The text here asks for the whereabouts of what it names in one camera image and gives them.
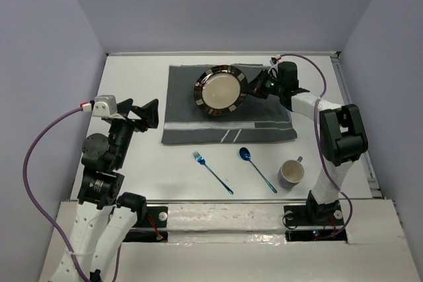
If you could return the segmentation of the grey striped cloth placemat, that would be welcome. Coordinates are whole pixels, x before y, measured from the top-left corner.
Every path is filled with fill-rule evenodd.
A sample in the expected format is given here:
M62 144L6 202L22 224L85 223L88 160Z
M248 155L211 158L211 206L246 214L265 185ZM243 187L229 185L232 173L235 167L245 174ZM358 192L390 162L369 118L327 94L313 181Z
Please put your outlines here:
M169 67L163 145L282 143L297 139L290 113L275 96L248 96L234 112L205 114L194 101L194 83L211 65Z

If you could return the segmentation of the dark rimmed dinner plate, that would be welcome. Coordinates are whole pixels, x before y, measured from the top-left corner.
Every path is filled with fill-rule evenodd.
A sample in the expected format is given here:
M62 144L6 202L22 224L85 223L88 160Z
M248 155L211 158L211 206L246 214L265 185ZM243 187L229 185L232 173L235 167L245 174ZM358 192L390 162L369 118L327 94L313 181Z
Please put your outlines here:
M202 73L194 84L194 103L209 116L226 116L245 101L246 75L234 65L216 65Z

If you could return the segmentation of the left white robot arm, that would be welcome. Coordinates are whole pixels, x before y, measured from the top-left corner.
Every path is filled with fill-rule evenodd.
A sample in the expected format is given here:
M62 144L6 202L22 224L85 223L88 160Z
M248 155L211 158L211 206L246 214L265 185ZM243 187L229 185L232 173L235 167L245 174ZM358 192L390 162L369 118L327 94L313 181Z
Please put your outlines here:
M118 170L133 134L159 125L158 107L157 99L136 106L131 98L117 102L113 95L81 104L83 112L107 122L110 129L83 142L83 177L73 228L51 281L104 281L127 233L145 221L146 198L121 192L124 176Z

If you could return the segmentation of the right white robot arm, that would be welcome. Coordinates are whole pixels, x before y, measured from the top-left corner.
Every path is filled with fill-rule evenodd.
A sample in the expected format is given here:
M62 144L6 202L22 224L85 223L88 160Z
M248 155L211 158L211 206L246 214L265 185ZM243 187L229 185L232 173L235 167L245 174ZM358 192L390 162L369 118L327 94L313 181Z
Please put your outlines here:
M312 120L322 170L307 197L304 216L310 223L321 223L335 212L349 169L368 150L359 108L327 102L301 88L297 65L289 61L271 71L263 69L243 92L261 99L276 96L287 110Z

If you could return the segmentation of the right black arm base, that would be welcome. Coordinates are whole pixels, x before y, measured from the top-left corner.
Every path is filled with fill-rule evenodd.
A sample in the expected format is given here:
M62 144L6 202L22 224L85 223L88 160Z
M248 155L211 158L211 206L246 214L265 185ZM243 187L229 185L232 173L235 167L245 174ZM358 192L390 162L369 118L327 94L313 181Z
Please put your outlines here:
M282 216L287 242L343 241L347 242L346 230L333 236L344 226L340 204L334 210L318 219L306 214L305 205L286 205Z

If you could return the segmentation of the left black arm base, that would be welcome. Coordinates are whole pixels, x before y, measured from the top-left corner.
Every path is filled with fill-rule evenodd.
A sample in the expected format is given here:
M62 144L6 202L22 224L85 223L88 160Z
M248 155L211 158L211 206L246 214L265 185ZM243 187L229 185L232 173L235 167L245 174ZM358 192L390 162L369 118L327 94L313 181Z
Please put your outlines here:
M145 218L127 233L124 242L162 243L168 240L167 221L169 208L166 205L148 205Z

